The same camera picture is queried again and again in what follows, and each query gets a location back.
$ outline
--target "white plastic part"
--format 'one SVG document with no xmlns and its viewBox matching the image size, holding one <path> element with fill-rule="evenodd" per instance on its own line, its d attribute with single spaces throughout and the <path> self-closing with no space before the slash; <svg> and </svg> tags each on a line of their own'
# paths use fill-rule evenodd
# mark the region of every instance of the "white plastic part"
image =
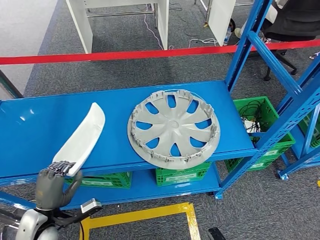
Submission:
<svg viewBox="0 0 320 240">
<path fill-rule="evenodd" d="M 89 112 L 54 158 L 54 162 L 68 161 L 75 163 L 66 174 L 75 176 L 91 153 L 105 125 L 103 111 L 96 102 Z"/>
<path fill-rule="evenodd" d="M 212 0 L 208 24 L 220 46 L 223 46 L 236 0 Z"/>
<path fill-rule="evenodd" d="M 174 96 L 175 106 L 170 106 L 168 96 Z M 194 112 L 187 110 L 198 102 Z M 158 113 L 146 107 L 152 104 Z M 211 122 L 205 128 L 197 123 Z M 149 125 L 141 129 L 137 124 Z M 214 153 L 220 138 L 220 128 L 214 109 L 203 99 L 187 90 L 157 91 L 137 105 L 128 122 L 128 137 L 131 146 L 143 159 L 160 168 L 182 170 L 205 162 Z M 155 146 L 148 146 L 157 140 Z M 195 146 L 191 140 L 203 143 Z M 173 155 L 175 145 L 179 155 Z"/>
</svg>

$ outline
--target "green plastic crate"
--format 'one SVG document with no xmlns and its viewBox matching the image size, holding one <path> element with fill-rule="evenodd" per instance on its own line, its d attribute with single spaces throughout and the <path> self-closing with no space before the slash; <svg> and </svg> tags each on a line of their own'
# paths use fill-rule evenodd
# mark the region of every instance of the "green plastic crate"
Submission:
<svg viewBox="0 0 320 240">
<path fill-rule="evenodd" d="M 129 189 L 131 186 L 132 172 L 118 172 L 98 176 L 85 176 L 82 179 L 82 186 L 100 188 L 118 188 Z M 67 184 L 72 182 L 72 178 L 66 178 Z"/>
<path fill-rule="evenodd" d="M 244 117 L 248 120 L 252 120 L 254 116 L 259 115 L 256 120 L 260 123 L 262 132 L 266 132 L 279 117 L 277 111 L 275 111 L 266 96 L 237 99 L 234 100 L 233 103 L 240 116 L 243 116 L 244 113 L 245 113 Z M 257 106 L 260 106 L 258 108 L 259 114 L 257 113 Z M 251 140 L 255 143 L 258 139 L 251 137 Z M 269 151 L 266 152 L 263 156 L 259 158 L 248 171 L 265 169 L 294 143 L 296 143 L 294 138 L 291 133 L 288 133 Z M 242 158 L 228 159 L 225 160 L 225 163 L 228 171 L 230 172 L 241 160 L 242 160 Z"/>
<path fill-rule="evenodd" d="M 305 118 L 301 120 L 299 123 L 300 129 L 306 136 L 308 126 L 309 125 L 310 118 L 312 117 L 312 112 L 306 115 Z M 317 148 L 320 146 L 320 117 L 318 117 L 314 128 L 313 135 L 312 136 L 310 146 L 312 148 Z"/>
<path fill-rule="evenodd" d="M 198 181 L 204 178 L 210 168 L 211 162 L 204 162 L 198 166 L 184 170 L 171 170 L 156 168 L 156 184 L 158 186 L 168 186 L 171 184 Z"/>
</svg>

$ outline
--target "blue shelf surface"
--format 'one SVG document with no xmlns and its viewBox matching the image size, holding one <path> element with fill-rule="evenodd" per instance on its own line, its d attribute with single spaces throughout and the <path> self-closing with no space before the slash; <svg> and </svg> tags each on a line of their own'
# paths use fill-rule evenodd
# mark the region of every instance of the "blue shelf surface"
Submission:
<svg viewBox="0 0 320 240">
<path fill-rule="evenodd" d="M 0 182 L 8 178 L 14 179 L 11 184 L 35 179 L 41 169 L 51 164 L 93 102 L 104 111 L 106 123 L 97 145 L 83 165 L 85 175 L 155 168 L 140 158 L 131 146 L 127 124 L 137 104 L 153 92 L 172 89 L 195 93 L 214 109 L 221 134 L 217 149 L 210 161 L 252 156 L 257 151 L 223 81 L 5 100 L 0 103 L 0 159 L 2 164 Z"/>
<path fill-rule="evenodd" d="M 200 181 L 168 186 L 157 186 L 154 169 L 138 170 L 133 173 L 130 189 L 81 186 L 70 204 L 63 209 L 79 208 L 91 198 L 107 205 L 217 191 L 220 187 L 215 168 L 215 164 L 211 164 Z"/>
<path fill-rule="evenodd" d="M 295 127 L 294 127 L 291 131 L 291 133 L 295 139 L 295 144 L 291 146 L 292 152 L 296 157 L 296 159 L 298 160 L 300 158 L 301 151 L 303 147 L 303 143 L 305 141 L 305 135 L 300 130 L 300 128 L 298 125 L 296 125 Z M 315 149 L 314 147 L 310 146 L 309 150 L 306 151 L 306 153 L 309 154 L 314 149 Z M 316 157 L 312 162 L 307 163 L 306 165 L 309 165 L 311 167 L 312 166 L 312 164 L 311 163 L 315 163 L 315 162 L 320 162 L 320 157 Z"/>
</svg>

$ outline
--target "chair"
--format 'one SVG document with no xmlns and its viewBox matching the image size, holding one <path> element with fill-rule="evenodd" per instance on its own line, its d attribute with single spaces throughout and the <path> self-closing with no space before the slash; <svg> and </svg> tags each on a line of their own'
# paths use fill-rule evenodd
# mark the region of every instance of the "chair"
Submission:
<svg viewBox="0 0 320 240">
<path fill-rule="evenodd" d="M 272 24 L 265 19 L 262 32 L 266 38 L 283 41 L 309 41 L 320 35 L 320 0 L 288 0 L 283 8 L 279 8 L 275 1 L 272 3 L 277 10 Z M 292 68 L 291 75 L 295 75 L 297 67 L 285 58 L 287 50 L 272 51 L 279 61 Z M 268 67 L 264 81 L 270 80 L 270 68 Z"/>
</svg>

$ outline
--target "yellow floor tape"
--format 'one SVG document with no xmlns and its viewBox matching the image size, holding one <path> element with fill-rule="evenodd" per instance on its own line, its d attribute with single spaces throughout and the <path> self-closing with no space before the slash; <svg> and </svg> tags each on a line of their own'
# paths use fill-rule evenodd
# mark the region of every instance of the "yellow floor tape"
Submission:
<svg viewBox="0 0 320 240">
<path fill-rule="evenodd" d="M 191 240 L 200 240 L 197 219 L 195 218 L 193 204 L 189 202 L 174 204 L 169 206 L 161 206 L 140 211 L 132 211 L 110 216 L 102 216 L 91 218 L 88 217 L 82 221 L 85 238 L 82 238 L 82 231 L 80 229 L 79 240 L 89 240 L 90 229 L 107 227 L 116 224 L 125 224 L 140 220 L 146 220 L 158 217 L 165 217 L 174 214 L 186 213 L 188 221 Z"/>
</svg>

